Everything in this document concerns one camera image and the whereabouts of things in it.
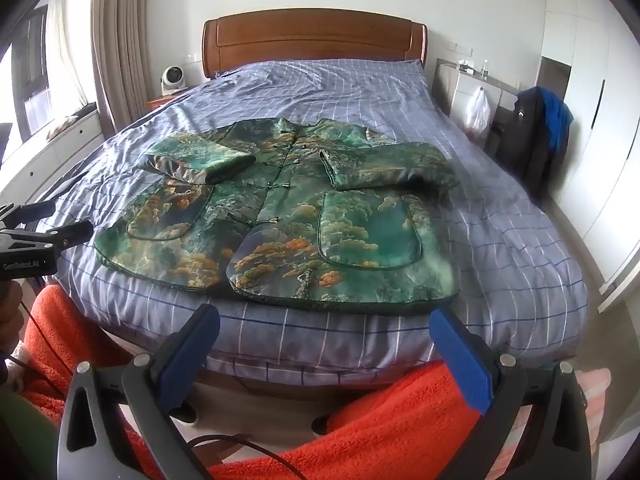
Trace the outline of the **person left hand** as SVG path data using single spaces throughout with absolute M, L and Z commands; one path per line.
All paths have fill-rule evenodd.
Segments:
M 23 299 L 23 289 L 19 282 L 1 283 L 0 302 L 0 344 L 1 353 L 13 352 L 20 339 L 20 331 L 24 324 L 20 305 Z

